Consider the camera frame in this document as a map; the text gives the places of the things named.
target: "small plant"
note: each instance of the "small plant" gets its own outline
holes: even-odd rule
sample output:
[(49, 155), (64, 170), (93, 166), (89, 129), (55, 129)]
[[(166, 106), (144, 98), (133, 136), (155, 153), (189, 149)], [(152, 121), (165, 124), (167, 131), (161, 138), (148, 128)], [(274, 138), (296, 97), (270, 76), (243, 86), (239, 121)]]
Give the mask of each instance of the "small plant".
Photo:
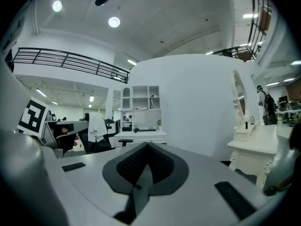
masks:
[(157, 123), (158, 126), (161, 126), (162, 125), (161, 119), (157, 120), (156, 123)]

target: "ceiling light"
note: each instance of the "ceiling light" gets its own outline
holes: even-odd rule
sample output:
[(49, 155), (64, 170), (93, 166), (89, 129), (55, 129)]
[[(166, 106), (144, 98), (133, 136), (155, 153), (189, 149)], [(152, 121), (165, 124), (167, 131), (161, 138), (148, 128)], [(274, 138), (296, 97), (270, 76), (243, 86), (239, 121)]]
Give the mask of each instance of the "ceiling light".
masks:
[(37, 92), (39, 92), (43, 97), (47, 97), (47, 95), (45, 95), (42, 91), (40, 91), (39, 89), (36, 89)]
[(243, 15), (243, 18), (252, 18), (252, 17), (257, 18), (258, 13), (255, 13), (254, 15), (253, 15), (253, 13)]
[(241, 44), (240, 45), (240, 47), (244, 47), (244, 46), (251, 46), (252, 45), (252, 43), (249, 43), (249, 44), (247, 44), (247, 43), (244, 43), (244, 44)]
[(109, 19), (109, 25), (110, 25), (111, 27), (116, 28), (116, 27), (119, 26), (119, 24), (120, 24), (119, 18), (117, 18), (117, 17), (111, 17), (111, 18)]
[(271, 85), (277, 85), (279, 84), (279, 82), (276, 82), (276, 83), (271, 83), (271, 84), (267, 84), (267, 86), (271, 86)]
[(301, 65), (301, 60), (296, 60), (292, 62), (291, 65)]
[(283, 82), (288, 82), (288, 81), (293, 81), (295, 78), (291, 78), (291, 79), (286, 79)]
[(136, 65), (137, 63), (135, 63), (134, 61), (132, 61), (132, 60), (128, 60), (128, 62), (130, 63), (130, 64), (132, 64), (132, 65)]
[(61, 1), (55, 1), (53, 4), (52, 4), (52, 9), (55, 11), (55, 12), (59, 12), (61, 11), (63, 5), (62, 5), (62, 2)]

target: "white cloth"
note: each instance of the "white cloth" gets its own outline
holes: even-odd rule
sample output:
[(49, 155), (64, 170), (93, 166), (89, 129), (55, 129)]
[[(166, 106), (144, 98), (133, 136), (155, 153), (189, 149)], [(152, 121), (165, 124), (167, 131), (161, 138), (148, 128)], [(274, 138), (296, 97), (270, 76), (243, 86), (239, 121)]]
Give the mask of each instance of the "white cloth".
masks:
[(103, 115), (97, 112), (89, 113), (88, 141), (99, 142), (103, 135), (108, 134)]
[(258, 101), (259, 101), (259, 105), (261, 106), (262, 108), (262, 116), (265, 116), (267, 114), (269, 114), (269, 112), (265, 109), (265, 103), (264, 103), (264, 100), (265, 100), (265, 94), (260, 91), (258, 93)]

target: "white vanity table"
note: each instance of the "white vanity table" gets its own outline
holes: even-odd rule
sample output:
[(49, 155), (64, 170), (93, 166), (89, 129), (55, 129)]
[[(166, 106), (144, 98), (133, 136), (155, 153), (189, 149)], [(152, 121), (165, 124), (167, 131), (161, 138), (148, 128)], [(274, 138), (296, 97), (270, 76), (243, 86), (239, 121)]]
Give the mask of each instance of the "white vanity table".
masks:
[[(126, 86), (121, 90), (120, 133), (114, 136), (115, 147), (122, 147), (122, 139), (131, 139), (132, 143), (167, 143), (167, 133), (163, 131), (159, 86)], [(156, 131), (138, 131), (155, 129)]]
[(240, 169), (243, 173), (256, 175), (256, 185), (263, 189), (267, 175), (277, 153), (277, 127), (257, 126), (248, 141), (231, 141), (233, 148), (230, 169)]
[[(248, 96), (237, 71), (233, 71), (231, 90), (237, 123), (234, 127), (234, 140), (227, 144), (233, 149), (229, 168), (240, 169), (248, 175), (256, 175), (256, 185), (262, 190), (277, 153), (277, 127), (261, 126), (258, 122), (251, 124)], [(240, 98), (243, 97), (245, 113), (240, 104)]]

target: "white pillar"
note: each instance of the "white pillar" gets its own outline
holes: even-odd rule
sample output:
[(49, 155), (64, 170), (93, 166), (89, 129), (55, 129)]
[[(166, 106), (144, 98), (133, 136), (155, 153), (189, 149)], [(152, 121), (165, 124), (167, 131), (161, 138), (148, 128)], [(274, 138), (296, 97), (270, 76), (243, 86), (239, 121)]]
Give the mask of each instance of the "white pillar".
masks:
[(113, 93), (114, 89), (109, 88), (107, 94), (107, 101), (105, 104), (105, 119), (112, 119), (113, 117)]

